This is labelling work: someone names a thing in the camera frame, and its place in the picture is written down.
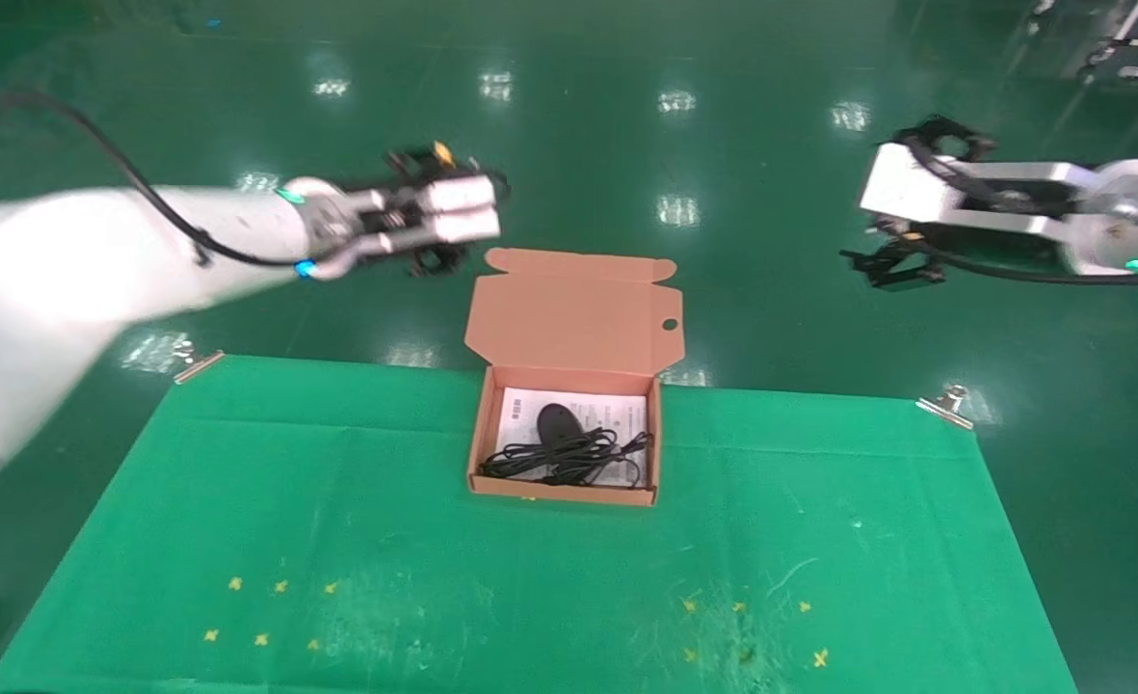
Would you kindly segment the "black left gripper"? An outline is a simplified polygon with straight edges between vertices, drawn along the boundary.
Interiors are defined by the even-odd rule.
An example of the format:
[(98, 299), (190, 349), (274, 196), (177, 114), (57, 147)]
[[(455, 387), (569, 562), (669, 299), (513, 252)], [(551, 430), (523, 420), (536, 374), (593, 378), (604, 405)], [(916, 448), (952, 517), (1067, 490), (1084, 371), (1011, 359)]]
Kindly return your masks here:
[(463, 267), (473, 243), (435, 243), (420, 246), (406, 251), (410, 276), (426, 278), (451, 276)]

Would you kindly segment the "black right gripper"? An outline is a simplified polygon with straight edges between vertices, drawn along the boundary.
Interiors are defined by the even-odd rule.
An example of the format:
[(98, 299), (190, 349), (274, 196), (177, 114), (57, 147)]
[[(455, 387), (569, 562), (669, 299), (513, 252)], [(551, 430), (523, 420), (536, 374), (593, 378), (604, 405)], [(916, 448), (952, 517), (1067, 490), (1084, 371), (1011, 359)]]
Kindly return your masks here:
[(902, 217), (873, 217), (872, 228), (887, 238), (887, 242), (871, 254), (840, 251), (852, 272), (858, 272), (873, 289), (899, 294), (945, 282), (941, 263), (927, 256), (924, 237)]

